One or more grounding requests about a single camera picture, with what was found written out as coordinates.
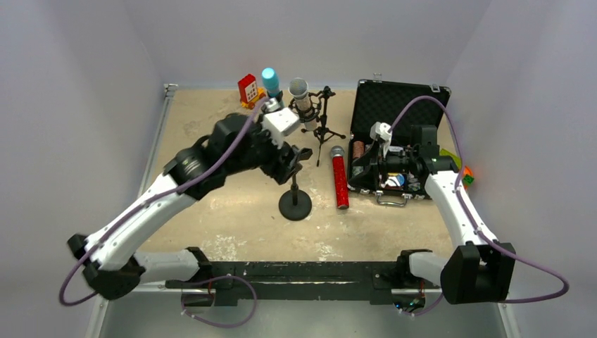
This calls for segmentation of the rhinestone silver microphone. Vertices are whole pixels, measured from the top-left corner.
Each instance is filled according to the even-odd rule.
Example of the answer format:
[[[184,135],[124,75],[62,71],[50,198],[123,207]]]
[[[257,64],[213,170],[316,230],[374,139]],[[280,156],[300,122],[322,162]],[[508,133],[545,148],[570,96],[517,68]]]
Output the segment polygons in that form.
[[[316,110],[310,99],[308,83],[300,77],[295,77],[289,83],[289,93],[294,98],[294,106],[307,132],[317,128]]]

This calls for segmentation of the red glitter microphone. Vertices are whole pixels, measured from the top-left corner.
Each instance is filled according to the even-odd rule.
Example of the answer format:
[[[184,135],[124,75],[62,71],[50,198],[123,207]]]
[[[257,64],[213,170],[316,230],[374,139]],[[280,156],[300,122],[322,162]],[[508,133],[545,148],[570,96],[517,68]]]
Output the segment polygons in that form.
[[[332,159],[337,208],[339,210],[345,210],[349,208],[349,199],[344,163],[344,149],[338,145],[333,146],[330,150],[330,157]]]

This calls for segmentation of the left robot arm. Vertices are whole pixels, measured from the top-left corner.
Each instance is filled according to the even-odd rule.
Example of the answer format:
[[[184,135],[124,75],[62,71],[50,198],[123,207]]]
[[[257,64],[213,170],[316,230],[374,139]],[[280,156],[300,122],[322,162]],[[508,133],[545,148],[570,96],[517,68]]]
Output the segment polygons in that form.
[[[260,169],[286,183],[311,155],[286,142],[300,125],[285,108],[274,113],[231,113],[210,134],[179,151],[153,184],[121,215],[90,235],[74,234],[68,246],[93,293],[115,300],[140,284],[193,282],[208,262],[199,249],[142,253],[139,247],[171,218],[221,188],[227,177]]]

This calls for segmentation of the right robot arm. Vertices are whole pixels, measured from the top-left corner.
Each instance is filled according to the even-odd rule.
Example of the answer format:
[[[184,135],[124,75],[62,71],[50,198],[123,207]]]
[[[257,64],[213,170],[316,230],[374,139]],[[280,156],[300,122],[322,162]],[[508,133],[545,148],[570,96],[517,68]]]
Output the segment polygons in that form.
[[[397,258],[399,275],[439,286],[450,304],[504,301],[513,276],[515,250],[484,226],[458,176],[455,161],[440,154],[437,128],[412,127],[410,141],[400,152],[391,152],[391,136],[387,123],[371,127],[372,144],[353,160],[363,171],[350,178],[349,186],[381,184],[390,173],[416,177],[436,204],[454,247],[450,258],[427,249],[402,251]]]

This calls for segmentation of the blue toy microphone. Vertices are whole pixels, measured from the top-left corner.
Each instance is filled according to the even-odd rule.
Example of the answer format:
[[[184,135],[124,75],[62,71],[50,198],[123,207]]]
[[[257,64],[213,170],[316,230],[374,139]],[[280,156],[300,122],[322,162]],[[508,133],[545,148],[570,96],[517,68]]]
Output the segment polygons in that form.
[[[276,99],[282,108],[285,107],[283,101],[283,91],[279,86],[279,77],[274,68],[264,68],[261,73],[261,80],[267,96]]]

